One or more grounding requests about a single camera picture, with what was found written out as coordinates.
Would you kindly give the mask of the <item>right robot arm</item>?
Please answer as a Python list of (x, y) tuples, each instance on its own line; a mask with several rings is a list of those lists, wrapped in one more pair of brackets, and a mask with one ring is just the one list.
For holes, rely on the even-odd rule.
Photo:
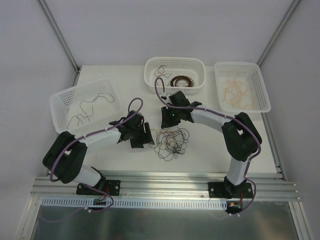
[(262, 144), (262, 138), (248, 114), (240, 112), (235, 116), (224, 115), (207, 108), (201, 102), (190, 102), (181, 91), (157, 96), (165, 105), (161, 108), (161, 128), (171, 128), (181, 121), (187, 121), (222, 133), (231, 161), (223, 183), (215, 187), (213, 192), (226, 199), (238, 196), (247, 183), (250, 162), (260, 154)]

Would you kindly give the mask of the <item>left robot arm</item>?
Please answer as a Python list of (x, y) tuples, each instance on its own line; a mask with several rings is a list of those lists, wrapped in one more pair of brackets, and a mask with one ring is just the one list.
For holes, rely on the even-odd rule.
[(106, 128), (76, 137), (68, 131), (60, 133), (42, 164), (49, 170), (51, 182), (76, 182), (82, 195), (109, 195), (111, 185), (95, 167), (84, 165), (87, 154), (109, 145), (129, 141), (133, 149), (153, 145), (150, 125), (142, 114), (130, 111), (126, 117), (110, 122)]

